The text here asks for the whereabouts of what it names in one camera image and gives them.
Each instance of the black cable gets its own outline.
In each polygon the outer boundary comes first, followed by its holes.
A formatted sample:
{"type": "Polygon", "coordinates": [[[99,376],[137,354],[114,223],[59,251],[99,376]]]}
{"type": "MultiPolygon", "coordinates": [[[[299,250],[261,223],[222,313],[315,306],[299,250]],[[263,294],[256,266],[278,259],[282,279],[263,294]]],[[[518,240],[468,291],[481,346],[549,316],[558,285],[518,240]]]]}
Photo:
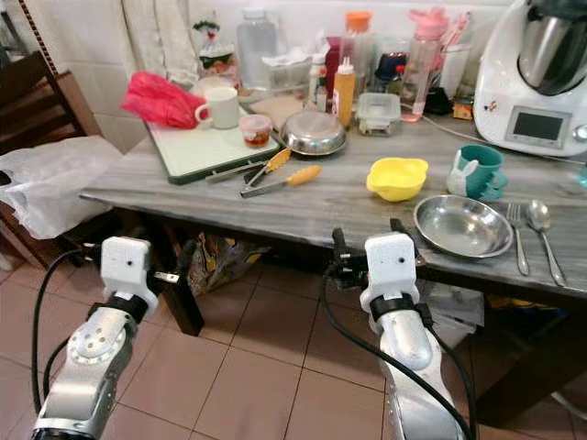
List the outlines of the black cable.
{"type": "Polygon", "coordinates": [[[449,355],[452,361],[459,369],[459,374],[462,377],[462,382],[465,386],[465,392],[467,393],[467,401],[469,406],[469,428],[471,429],[471,437],[473,440],[476,440],[479,436],[477,433],[477,408],[475,405],[475,384],[469,378],[469,374],[465,369],[465,366],[462,365],[457,354],[454,352],[452,348],[450,348],[446,342],[444,342],[440,336],[438,336],[437,332],[432,328],[432,326],[428,327],[428,330],[432,334],[432,336],[438,341],[438,344],[444,349],[444,351],[449,355]]]}
{"type": "Polygon", "coordinates": [[[63,348],[65,346],[67,346],[67,343],[69,341],[70,341],[69,336],[67,336],[65,339],[63,339],[61,341],[61,343],[57,346],[57,348],[55,348],[53,353],[51,353],[51,356],[50,356],[49,360],[47,361],[47,367],[45,367],[45,371],[43,371],[43,396],[44,396],[45,400],[47,400],[47,396],[49,396],[49,381],[51,378],[51,368],[53,367],[53,362],[55,362],[55,359],[60,354],[60,352],[63,350],[63,348]]]}
{"type": "Polygon", "coordinates": [[[424,391],[426,391],[428,394],[430,394],[455,419],[455,421],[459,425],[460,430],[462,431],[465,438],[467,440],[473,440],[473,437],[471,436],[471,430],[470,430],[469,426],[467,426],[467,424],[465,423],[465,420],[463,419],[463,417],[459,414],[459,412],[455,409],[455,407],[452,406],[449,403],[449,401],[447,401],[444,398],[444,396],[442,396],[442,394],[440,394],[428,382],[426,382],[425,380],[420,378],[417,374],[415,374],[411,369],[406,367],[400,361],[389,356],[387,353],[382,352],[376,346],[374,346],[374,345],[368,343],[367,341],[361,339],[360,337],[352,334],[349,330],[347,330],[345,327],[343,327],[342,324],[337,320],[337,318],[332,314],[332,312],[330,310],[330,306],[328,305],[328,301],[327,301],[327,285],[328,285],[328,278],[330,277],[330,275],[332,273],[335,272],[335,270],[337,268],[338,268],[338,264],[336,262],[332,263],[330,266],[328,266],[328,269],[327,269],[326,273],[324,274],[324,277],[322,279],[322,283],[320,285],[320,302],[322,303],[322,306],[324,308],[324,312],[327,316],[328,321],[334,326],[334,328],[336,328],[338,330],[339,333],[341,333],[343,336],[345,336],[348,340],[350,340],[351,342],[353,342],[357,346],[363,348],[364,350],[369,351],[371,354],[373,354],[377,358],[383,360],[384,362],[387,362],[392,367],[394,367],[395,369],[398,369],[399,371],[404,373],[405,376],[407,376],[408,378],[413,380],[416,384],[418,384],[420,387],[422,387],[424,389],[424,391]]]}
{"type": "Polygon", "coordinates": [[[40,413],[40,395],[39,395],[39,318],[40,318],[40,306],[43,304],[43,297],[47,290],[51,275],[59,267],[59,265],[67,258],[72,255],[81,254],[80,249],[68,250],[64,254],[59,255],[50,265],[43,282],[40,285],[39,293],[37,294],[37,301],[35,302],[35,312],[33,314],[33,336],[32,336],[32,348],[30,351],[30,379],[31,388],[33,392],[33,402],[35,403],[35,412],[40,413]]]}

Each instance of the gray wood tabletop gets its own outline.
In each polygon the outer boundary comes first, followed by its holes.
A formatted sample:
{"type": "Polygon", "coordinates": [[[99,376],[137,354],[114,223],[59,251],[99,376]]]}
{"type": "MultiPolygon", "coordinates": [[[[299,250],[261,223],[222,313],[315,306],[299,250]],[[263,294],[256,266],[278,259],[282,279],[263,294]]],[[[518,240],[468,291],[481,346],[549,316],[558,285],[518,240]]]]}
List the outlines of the gray wood tabletop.
{"type": "MultiPolygon", "coordinates": [[[[473,124],[466,121],[448,117],[437,121],[462,133],[474,133],[473,124]]],[[[548,238],[567,278],[566,289],[554,284],[540,239],[528,227],[523,227],[521,234],[529,277],[518,272],[515,246],[500,257],[471,260],[442,253],[418,235],[414,207],[430,195],[446,193],[445,181],[454,155],[467,143],[471,142],[426,121],[402,124],[391,137],[362,137],[352,129],[349,143],[341,152],[323,159],[294,157],[263,183],[276,182],[317,163],[323,171],[314,181],[244,200],[238,194],[243,184],[241,175],[214,184],[168,183],[158,154],[147,138],[85,188],[81,196],[117,207],[329,248],[336,226],[343,228],[351,246],[361,247],[368,236],[389,231],[389,219],[396,217],[412,233],[431,267],[587,300],[587,190],[578,182],[580,164],[503,149],[502,171],[509,184],[499,202],[489,203],[503,213],[508,202],[525,204],[537,198],[547,204],[553,220],[548,238]],[[417,197],[388,203],[366,189],[372,163],[386,157],[428,161],[426,183],[417,197]]]]}

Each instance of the tiled floor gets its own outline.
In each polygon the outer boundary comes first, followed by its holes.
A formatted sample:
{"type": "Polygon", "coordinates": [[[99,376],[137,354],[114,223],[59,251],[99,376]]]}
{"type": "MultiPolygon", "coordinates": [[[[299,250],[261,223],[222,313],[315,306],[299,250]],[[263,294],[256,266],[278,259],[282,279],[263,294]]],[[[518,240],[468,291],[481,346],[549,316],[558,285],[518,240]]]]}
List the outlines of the tiled floor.
{"type": "MultiPolygon", "coordinates": [[[[29,385],[30,320],[42,272],[23,266],[0,273],[0,439],[28,440],[35,421],[29,385]]],[[[183,335],[165,302],[143,323],[118,384],[107,440],[392,440],[384,415],[384,379],[376,360],[340,336],[318,309],[319,278],[258,266],[198,298],[206,327],[183,335]]],[[[66,267],[42,309],[40,359],[100,299],[90,268],[66,267]]],[[[332,295],[334,312],[360,335],[373,336],[357,298],[332,295]]],[[[476,338],[458,352],[484,390],[503,374],[503,353],[476,338]]],[[[457,370],[443,377],[460,411],[457,370]]],[[[587,404],[587,377],[569,395],[587,404]]],[[[587,423],[543,401],[508,430],[481,427],[482,440],[587,440],[587,423]]]]}

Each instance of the mustard bottle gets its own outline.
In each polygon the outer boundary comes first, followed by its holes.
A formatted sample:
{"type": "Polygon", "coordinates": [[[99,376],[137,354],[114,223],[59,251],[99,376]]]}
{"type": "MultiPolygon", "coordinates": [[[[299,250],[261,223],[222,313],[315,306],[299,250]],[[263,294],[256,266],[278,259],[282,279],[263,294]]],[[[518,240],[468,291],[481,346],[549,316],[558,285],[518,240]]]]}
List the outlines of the mustard bottle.
{"type": "Polygon", "coordinates": [[[332,114],[347,128],[352,117],[352,95],[355,92],[355,73],[350,58],[345,57],[334,76],[332,114]]]}

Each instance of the pink water bottle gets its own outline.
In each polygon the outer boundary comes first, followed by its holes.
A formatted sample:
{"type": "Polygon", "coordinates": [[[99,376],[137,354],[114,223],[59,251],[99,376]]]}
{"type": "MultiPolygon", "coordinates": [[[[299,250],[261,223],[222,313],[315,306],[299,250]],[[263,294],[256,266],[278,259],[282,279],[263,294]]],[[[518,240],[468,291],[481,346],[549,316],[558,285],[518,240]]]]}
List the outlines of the pink water bottle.
{"type": "Polygon", "coordinates": [[[416,27],[405,66],[400,100],[402,120],[415,122],[424,113],[432,80],[431,72],[437,67],[440,39],[449,28],[449,18],[443,7],[433,7],[429,12],[411,10],[408,16],[416,22],[416,27]]]}

